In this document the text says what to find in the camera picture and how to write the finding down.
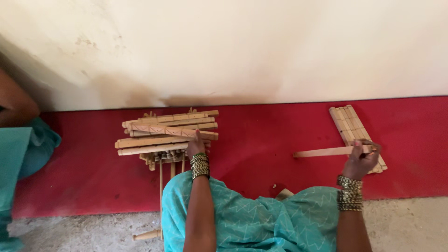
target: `turquoise cloth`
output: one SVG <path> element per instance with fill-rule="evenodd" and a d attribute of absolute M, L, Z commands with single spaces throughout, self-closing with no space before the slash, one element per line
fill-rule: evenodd
<path fill-rule="evenodd" d="M 15 252 L 23 247 L 6 230 L 12 220 L 17 180 L 42 168 L 59 143 L 60 136 L 39 117 L 26 127 L 0 128 L 0 252 Z"/>
<path fill-rule="evenodd" d="M 191 171 L 175 176 L 162 198 L 165 251 L 182 251 Z M 217 251 L 336 251 L 339 217 L 333 187 L 311 187 L 285 200 L 246 199 L 210 178 Z"/>

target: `white wall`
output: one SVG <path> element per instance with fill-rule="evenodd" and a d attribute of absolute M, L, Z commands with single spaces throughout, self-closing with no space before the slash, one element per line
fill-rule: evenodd
<path fill-rule="evenodd" d="M 0 51 L 47 110 L 446 95 L 448 1 L 2 0 Z"/>

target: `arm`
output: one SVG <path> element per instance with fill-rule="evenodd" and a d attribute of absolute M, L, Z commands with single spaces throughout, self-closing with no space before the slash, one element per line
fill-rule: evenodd
<path fill-rule="evenodd" d="M 376 147 L 373 155 L 362 153 L 362 144 L 371 144 Z M 381 146 L 371 141 L 362 139 L 362 142 L 355 141 L 350 158 L 345 163 L 342 171 L 344 177 L 362 180 L 362 178 L 378 163 L 378 155 Z M 371 252 L 369 237 L 362 211 L 340 211 L 337 226 L 337 251 L 338 252 Z"/>
<path fill-rule="evenodd" d="M 37 104 L 0 69 L 0 128 L 21 127 L 40 114 Z"/>
<path fill-rule="evenodd" d="M 198 153 L 206 153 L 204 144 L 196 130 L 195 140 L 188 143 L 187 153 L 190 158 Z M 210 185 L 205 175 L 193 180 L 190 201 L 185 223 L 185 252 L 214 252 L 216 251 L 215 213 Z"/>

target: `carved wooden stick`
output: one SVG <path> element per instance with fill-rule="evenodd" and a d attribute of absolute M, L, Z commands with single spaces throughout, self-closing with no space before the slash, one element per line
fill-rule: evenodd
<path fill-rule="evenodd" d="M 162 134 L 178 135 L 186 137 L 194 137 L 194 135 L 196 134 L 196 130 L 168 127 L 161 125 L 148 125 L 136 122 L 129 124 L 128 130 L 141 130 L 153 133 L 162 133 Z M 216 132 L 200 131 L 200 134 L 202 139 L 218 140 L 218 133 Z"/>

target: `red painted surface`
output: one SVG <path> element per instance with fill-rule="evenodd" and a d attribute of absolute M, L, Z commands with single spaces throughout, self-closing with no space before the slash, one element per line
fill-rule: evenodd
<path fill-rule="evenodd" d="M 293 159 L 292 152 L 343 146 L 328 109 L 347 104 L 382 144 L 389 167 L 365 177 L 366 199 L 448 196 L 446 96 L 200 108 L 220 111 L 211 175 L 252 199 L 274 197 L 285 187 L 296 193 L 335 186 L 346 156 Z M 153 111 L 163 115 L 188 109 Z M 118 156 L 114 148 L 117 139 L 127 137 L 121 122 L 145 112 L 44 113 L 62 144 L 44 168 L 17 184 L 13 217 L 158 211 L 159 172 L 149 171 L 137 155 Z M 164 184 L 169 173 L 165 164 Z"/>

